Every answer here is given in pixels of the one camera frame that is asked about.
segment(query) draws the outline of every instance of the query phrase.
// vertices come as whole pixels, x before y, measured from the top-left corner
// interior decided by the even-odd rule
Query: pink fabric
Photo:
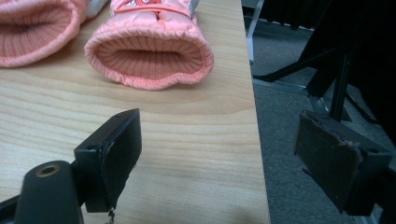
[[[0,67],[18,67],[62,48],[85,21],[89,0],[0,0]]]
[[[87,60],[105,77],[137,89],[201,81],[214,57],[189,2],[113,0],[112,17],[85,46]]]

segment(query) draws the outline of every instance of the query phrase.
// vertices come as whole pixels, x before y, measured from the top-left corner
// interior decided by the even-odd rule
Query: wooden table
[[[72,162],[112,115],[140,108],[143,151],[117,223],[270,223],[240,1],[202,0],[197,13],[216,63],[198,85],[141,91],[95,72],[83,47],[108,6],[58,53],[0,69],[0,201],[30,169]],[[82,210],[85,223],[108,221]]]

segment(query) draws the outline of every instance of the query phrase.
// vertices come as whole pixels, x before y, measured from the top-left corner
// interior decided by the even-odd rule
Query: table
[[[95,72],[83,47],[108,5],[58,53],[0,69],[0,201],[30,169],[72,162],[112,115],[140,108],[143,151],[117,223],[270,223],[240,1],[202,0],[197,13],[216,63],[198,85],[141,91]],[[85,223],[108,221],[82,211]]]

